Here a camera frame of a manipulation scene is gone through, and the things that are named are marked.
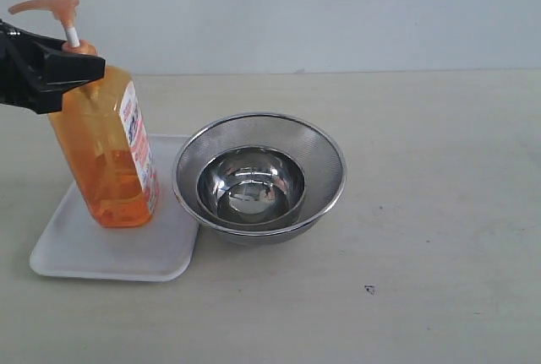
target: white tray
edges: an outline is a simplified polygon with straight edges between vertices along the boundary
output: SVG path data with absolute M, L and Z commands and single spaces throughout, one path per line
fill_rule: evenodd
M 148 224 L 101 228 L 72 183 L 30 255 L 31 268 L 53 277 L 154 282 L 177 278 L 189 265 L 199 228 L 172 192 L 172 163 L 186 139 L 149 136 L 161 196 Z

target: pump dispenser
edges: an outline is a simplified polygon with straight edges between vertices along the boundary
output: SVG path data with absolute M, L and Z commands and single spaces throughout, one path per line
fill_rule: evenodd
M 51 11 L 66 34 L 64 52 L 96 56 L 74 25 L 79 0 L 32 0 L 11 14 Z M 154 213 L 159 187 L 143 116 L 130 74 L 105 66 L 102 79 L 63 94 L 62 110 L 48 114 L 92 217 L 108 228 L 143 225 Z

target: stainless steel bowl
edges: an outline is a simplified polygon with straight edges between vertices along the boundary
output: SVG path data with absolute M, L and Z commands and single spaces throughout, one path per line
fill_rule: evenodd
M 298 164 L 303 173 L 305 189 L 296 221 L 270 230 L 254 230 L 249 223 L 241 223 L 246 225 L 243 229 L 216 223 L 216 219 L 223 219 L 224 215 L 212 212 L 213 199 L 216 197 L 211 194 L 218 192 L 203 183 L 204 177 L 216 168 L 217 164 L 213 165 L 213 161 L 220 157 L 223 157 L 222 161 L 227 160 L 238 149 L 249 149 L 252 153 L 254 149 L 271 149 L 275 152 L 273 155 L 280 155 L 278 158 L 282 161 L 286 157 L 294 160 L 293 164 Z M 244 157 L 240 157 L 240 160 L 247 162 Z M 172 168 L 172 186 L 179 203 L 202 226 L 211 228 L 230 242 L 260 245 L 284 242 L 312 227 L 340 198 L 346 176 L 342 152 L 321 129 L 288 115 L 250 112 L 220 119 L 194 134 L 178 151 Z M 212 190 L 207 192 L 206 200 L 201 196 L 205 186 Z M 274 219 L 280 219 L 280 216 L 276 218 L 276 210 L 271 210 L 274 211 Z M 209 213 L 214 215 L 213 219 L 210 219 Z
M 197 201 L 203 215 L 230 229 L 271 231 L 293 224 L 304 199 L 302 168 L 266 147 L 227 150 L 201 172 Z

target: beige table surface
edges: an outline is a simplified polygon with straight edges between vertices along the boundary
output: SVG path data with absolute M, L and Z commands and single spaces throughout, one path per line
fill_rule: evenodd
M 281 245 L 202 231 L 169 283 L 46 279 L 29 255 L 71 176 L 46 117 L 0 106 L 1 363 L 539 363 L 540 72 L 135 83 L 152 133 L 240 111 L 316 123 L 346 190 Z

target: metal colander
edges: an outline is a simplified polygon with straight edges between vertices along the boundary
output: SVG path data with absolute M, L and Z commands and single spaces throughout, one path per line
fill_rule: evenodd
M 218 155 L 246 146 L 276 149 L 302 167 L 306 194 L 294 225 L 253 233 L 228 229 L 203 217 L 197 197 L 199 175 Z M 252 112 L 221 119 L 197 132 L 179 150 L 172 174 L 178 201 L 202 225 L 233 236 L 289 232 L 292 237 L 291 232 L 305 231 L 334 206 L 345 185 L 346 163 L 336 143 L 314 125 L 287 115 Z

